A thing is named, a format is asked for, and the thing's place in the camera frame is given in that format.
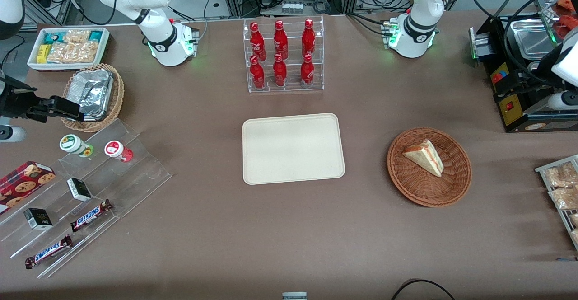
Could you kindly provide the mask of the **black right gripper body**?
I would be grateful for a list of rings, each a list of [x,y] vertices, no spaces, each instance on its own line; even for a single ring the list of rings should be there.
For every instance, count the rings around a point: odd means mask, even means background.
[[[37,88],[31,87],[11,76],[1,77],[1,116],[27,119],[26,111],[30,107],[47,107],[45,98],[35,95]]]

